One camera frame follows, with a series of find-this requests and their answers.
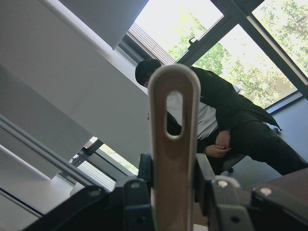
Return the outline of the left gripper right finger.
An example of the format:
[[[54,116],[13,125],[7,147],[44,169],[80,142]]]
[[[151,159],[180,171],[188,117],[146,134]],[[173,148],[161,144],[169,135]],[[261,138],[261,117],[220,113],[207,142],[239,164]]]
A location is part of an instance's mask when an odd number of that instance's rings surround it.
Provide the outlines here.
[[[308,206],[275,186],[250,192],[231,177],[216,176],[204,154],[196,155],[195,201],[210,231],[306,231]]]

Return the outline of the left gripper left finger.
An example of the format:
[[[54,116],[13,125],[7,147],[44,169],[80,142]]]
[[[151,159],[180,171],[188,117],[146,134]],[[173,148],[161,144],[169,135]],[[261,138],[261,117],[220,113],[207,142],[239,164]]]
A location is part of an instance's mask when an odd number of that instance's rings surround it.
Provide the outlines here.
[[[27,231],[152,231],[152,159],[141,154],[139,172],[111,192],[87,186],[25,228]]]

